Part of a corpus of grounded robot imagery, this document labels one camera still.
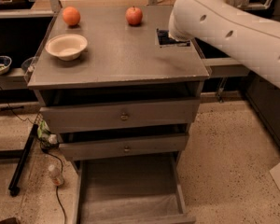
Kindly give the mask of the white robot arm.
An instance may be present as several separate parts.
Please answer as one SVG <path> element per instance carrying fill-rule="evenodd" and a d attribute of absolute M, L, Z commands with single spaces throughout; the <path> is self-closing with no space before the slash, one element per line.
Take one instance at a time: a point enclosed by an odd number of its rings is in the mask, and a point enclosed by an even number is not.
<path fill-rule="evenodd" d="M 246 0 L 175 0 L 169 35 L 197 37 L 280 89 L 280 22 L 247 13 Z"/>

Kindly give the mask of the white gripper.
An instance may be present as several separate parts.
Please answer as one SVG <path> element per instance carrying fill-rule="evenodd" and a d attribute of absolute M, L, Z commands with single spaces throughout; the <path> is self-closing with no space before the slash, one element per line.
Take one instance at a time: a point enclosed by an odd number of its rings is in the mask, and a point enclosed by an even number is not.
<path fill-rule="evenodd" d="M 169 19 L 169 35 L 172 39 L 180 42 L 189 41 L 192 39 L 192 35 L 188 32 L 182 30 L 177 26 L 177 23 L 175 22 L 175 18 L 173 16 Z"/>

